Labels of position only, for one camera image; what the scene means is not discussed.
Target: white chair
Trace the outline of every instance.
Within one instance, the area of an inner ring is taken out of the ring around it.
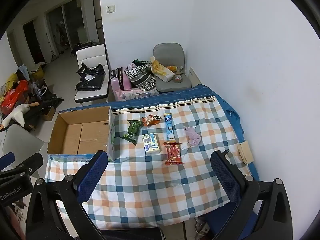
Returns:
[[[9,152],[14,153],[15,161],[11,164],[14,168],[33,154],[40,153],[43,158],[43,165],[32,176],[37,179],[45,177],[48,163],[48,143],[38,139],[20,125],[9,126],[4,137],[2,152],[4,155]]]
[[[79,68],[82,63],[87,65],[89,68],[95,68],[101,64],[106,73],[104,81],[100,90],[96,91],[77,91],[75,96],[75,102],[82,105],[92,105],[100,103],[101,101],[108,101],[110,75],[107,63],[106,51],[103,44],[88,47],[77,51],[77,60]]]

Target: metal screw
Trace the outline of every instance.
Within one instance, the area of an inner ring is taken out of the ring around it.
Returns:
[[[253,181],[253,177],[252,177],[251,175],[246,175],[246,176],[245,176],[245,179],[246,179],[247,181]]]
[[[281,179],[276,179],[276,184],[281,185],[282,184],[282,180]]]
[[[40,184],[42,184],[42,182],[43,182],[43,179],[37,179],[36,184],[40,185]]]
[[[67,175],[64,179],[65,181],[72,181],[73,175]]]

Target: dark doorway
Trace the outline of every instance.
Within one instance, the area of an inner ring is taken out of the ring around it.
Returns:
[[[39,62],[45,62],[36,36],[36,30],[35,26],[33,25],[33,21],[25,24],[23,26],[23,31],[35,64],[38,64]]]

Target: open cardboard box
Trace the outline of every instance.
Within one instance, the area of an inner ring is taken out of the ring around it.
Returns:
[[[114,119],[109,106],[59,113],[48,154],[83,155],[103,150],[114,161],[114,137]]]

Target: checkered tablecloth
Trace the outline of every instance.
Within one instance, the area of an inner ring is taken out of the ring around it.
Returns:
[[[183,165],[165,166],[167,159],[163,143],[165,122],[142,127],[138,143],[121,139],[127,132],[127,119],[140,120],[148,114],[163,116],[172,113],[173,131],[182,143]],[[210,166],[215,150],[223,152],[231,164],[243,174],[249,174],[239,155],[238,140],[230,122],[215,96],[195,98],[172,104],[114,110],[115,154],[90,200],[83,203],[85,211],[99,229],[156,227],[180,223],[208,213],[229,202],[225,191]],[[201,135],[199,146],[191,147],[183,127],[194,127]],[[142,136],[156,133],[161,153],[145,156]],[[75,174],[84,162],[58,162],[49,158],[46,180],[62,180]],[[68,218],[62,202],[58,206],[63,218]]]

